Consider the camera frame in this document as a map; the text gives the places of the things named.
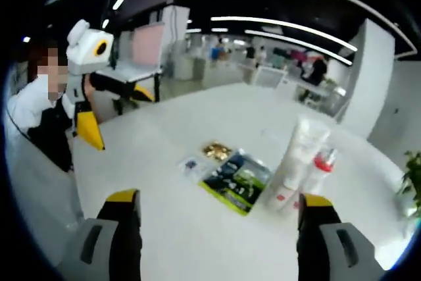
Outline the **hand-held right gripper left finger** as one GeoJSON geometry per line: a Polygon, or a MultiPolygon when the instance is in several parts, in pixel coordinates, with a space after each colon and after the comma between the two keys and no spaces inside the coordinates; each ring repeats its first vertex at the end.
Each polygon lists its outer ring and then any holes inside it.
{"type": "Polygon", "coordinates": [[[75,234],[75,279],[140,280],[140,228],[140,191],[108,196],[98,215],[75,234]]]}

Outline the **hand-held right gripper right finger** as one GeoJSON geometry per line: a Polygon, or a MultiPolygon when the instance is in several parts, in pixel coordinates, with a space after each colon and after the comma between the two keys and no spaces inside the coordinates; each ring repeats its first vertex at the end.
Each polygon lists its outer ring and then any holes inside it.
{"type": "Polygon", "coordinates": [[[297,224],[299,280],[381,280],[374,245],[328,199],[301,194],[297,224]]]}

